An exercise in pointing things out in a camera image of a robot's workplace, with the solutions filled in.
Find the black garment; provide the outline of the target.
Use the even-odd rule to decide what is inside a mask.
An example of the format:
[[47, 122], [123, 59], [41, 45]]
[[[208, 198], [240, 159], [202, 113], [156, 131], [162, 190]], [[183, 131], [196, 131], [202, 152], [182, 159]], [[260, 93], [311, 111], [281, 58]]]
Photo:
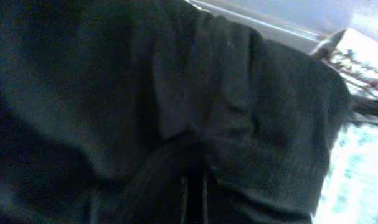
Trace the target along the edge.
[[0, 1], [0, 223], [311, 223], [350, 102], [188, 1]]

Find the clear plastic storage bin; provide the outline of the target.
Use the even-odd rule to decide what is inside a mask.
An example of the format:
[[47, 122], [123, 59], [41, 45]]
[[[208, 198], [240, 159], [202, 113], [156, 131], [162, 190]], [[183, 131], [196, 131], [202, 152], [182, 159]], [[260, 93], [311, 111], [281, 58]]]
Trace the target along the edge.
[[378, 0], [198, 0], [194, 4], [310, 54], [378, 56]]

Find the light blue jeans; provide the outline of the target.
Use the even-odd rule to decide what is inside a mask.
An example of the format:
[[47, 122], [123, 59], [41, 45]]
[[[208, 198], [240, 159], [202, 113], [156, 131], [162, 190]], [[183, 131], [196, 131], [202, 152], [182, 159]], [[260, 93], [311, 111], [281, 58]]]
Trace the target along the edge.
[[[347, 28], [312, 51], [344, 78], [352, 95], [378, 106], [378, 42]], [[314, 223], [378, 223], [378, 115], [358, 106], [331, 153]]]

